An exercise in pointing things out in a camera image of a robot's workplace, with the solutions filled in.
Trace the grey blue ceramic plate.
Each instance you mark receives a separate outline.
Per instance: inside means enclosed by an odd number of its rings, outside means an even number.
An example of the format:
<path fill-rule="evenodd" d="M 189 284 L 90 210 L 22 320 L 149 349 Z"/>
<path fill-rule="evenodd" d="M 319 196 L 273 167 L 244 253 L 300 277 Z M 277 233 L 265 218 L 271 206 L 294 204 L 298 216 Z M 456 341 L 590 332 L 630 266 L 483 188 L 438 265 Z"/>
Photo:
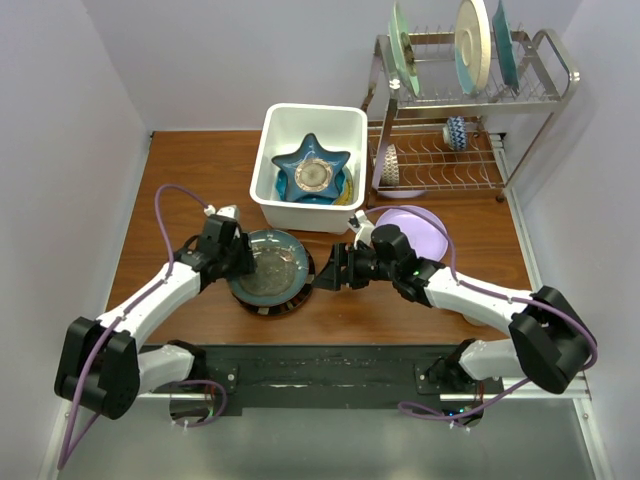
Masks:
<path fill-rule="evenodd" d="M 302 250 L 302 248 L 305 248 L 296 237 L 281 230 L 256 230 L 251 232 L 249 237 L 253 253 L 257 247 L 282 247 L 291 253 L 293 253 L 295 249 Z"/>

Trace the woven bamboo plate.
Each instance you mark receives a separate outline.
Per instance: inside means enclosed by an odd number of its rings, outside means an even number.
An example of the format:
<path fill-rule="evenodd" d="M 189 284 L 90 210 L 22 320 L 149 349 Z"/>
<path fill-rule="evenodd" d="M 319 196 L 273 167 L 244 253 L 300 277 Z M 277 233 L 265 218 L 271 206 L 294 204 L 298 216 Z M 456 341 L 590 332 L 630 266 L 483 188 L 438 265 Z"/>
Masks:
<path fill-rule="evenodd" d="M 347 206 L 353 202 L 354 198 L 353 176 L 348 168 L 343 168 L 339 176 L 342 179 L 341 193 L 333 204 L 338 206 Z"/>

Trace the blue polka dot plate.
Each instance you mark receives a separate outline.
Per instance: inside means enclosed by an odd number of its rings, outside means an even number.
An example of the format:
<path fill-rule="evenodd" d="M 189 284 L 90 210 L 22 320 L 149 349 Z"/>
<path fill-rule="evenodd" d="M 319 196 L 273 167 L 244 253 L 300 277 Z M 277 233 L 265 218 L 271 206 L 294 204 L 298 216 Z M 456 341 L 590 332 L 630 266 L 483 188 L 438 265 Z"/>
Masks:
<path fill-rule="evenodd" d="M 339 176 L 339 174 L 336 176 L 336 180 L 340 183 L 340 193 L 341 193 L 342 179 Z M 288 180 L 287 180 L 286 175 L 282 171 L 279 171 L 278 175 L 276 177 L 275 188 L 276 188 L 276 191 L 277 191 L 281 201 L 285 201 L 286 200 L 287 184 L 288 184 Z M 329 198 L 323 198 L 323 197 L 320 197 L 320 196 L 317 196 L 317 195 L 307 195 L 304 198 L 298 200 L 298 203 L 317 204 L 317 205 L 334 205 L 333 202 L 337 198 L 329 199 Z"/>

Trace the blue star-shaped dish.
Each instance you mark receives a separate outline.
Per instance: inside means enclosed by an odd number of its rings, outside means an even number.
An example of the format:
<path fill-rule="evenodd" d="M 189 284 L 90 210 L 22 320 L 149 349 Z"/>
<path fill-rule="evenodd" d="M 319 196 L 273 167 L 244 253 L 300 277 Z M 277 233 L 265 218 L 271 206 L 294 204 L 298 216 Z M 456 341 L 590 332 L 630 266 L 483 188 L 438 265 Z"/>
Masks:
<path fill-rule="evenodd" d="M 341 194 L 337 176 L 350 157 L 349 151 L 327 150 L 313 133 L 308 133 L 294 152 L 271 159 L 286 180 L 282 200 L 299 203 L 306 197 L 317 197 L 335 201 Z"/>

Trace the clear glass plate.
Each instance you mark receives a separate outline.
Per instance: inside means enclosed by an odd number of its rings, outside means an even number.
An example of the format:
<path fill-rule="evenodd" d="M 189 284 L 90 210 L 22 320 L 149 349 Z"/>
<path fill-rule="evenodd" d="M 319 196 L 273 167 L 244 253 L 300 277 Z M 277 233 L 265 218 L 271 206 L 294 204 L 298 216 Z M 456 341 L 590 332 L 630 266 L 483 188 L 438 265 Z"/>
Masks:
<path fill-rule="evenodd" d="M 277 296 L 294 282 L 297 264 L 294 255 L 282 247 L 257 247 L 255 271 L 239 279 L 241 288 L 251 295 Z"/>

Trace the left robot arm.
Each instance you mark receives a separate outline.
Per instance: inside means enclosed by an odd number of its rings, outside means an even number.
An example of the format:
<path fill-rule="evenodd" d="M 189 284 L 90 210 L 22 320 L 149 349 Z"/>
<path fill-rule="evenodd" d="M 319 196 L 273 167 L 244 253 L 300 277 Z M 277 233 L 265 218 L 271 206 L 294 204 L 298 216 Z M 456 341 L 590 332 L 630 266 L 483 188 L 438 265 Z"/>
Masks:
<path fill-rule="evenodd" d="M 220 279 L 252 273 L 255 261 L 239 211 L 208 214 L 156 276 L 123 304 L 97 319 L 80 317 L 68 327 L 54 381 L 57 396 L 116 420 L 136 397 L 175 383 L 196 392 L 209 373 L 203 349 L 171 341 L 148 352 L 149 336 L 181 305 Z"/>

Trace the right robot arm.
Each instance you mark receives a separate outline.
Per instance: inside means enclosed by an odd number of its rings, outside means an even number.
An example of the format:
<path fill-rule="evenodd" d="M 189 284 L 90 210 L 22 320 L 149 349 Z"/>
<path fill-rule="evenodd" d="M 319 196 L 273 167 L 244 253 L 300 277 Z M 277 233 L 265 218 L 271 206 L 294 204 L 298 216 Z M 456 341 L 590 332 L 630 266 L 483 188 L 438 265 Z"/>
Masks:
<path fill-rule="evenodd" d="M 437 366 L 456 392 L 469 392 L 489 377 L 521 377 L 561 394 L 596 361 L 594 336 L 559 291 L 514 290 L 456 274 L 418 256 L 395 225 L 374 228 L 368 243 L 334 245 L 313 285 L 338 291 L 372 281 L 388 281 L 409 302 L 459 313 L 505 334 L 500 341 L 466 340 Z"/>

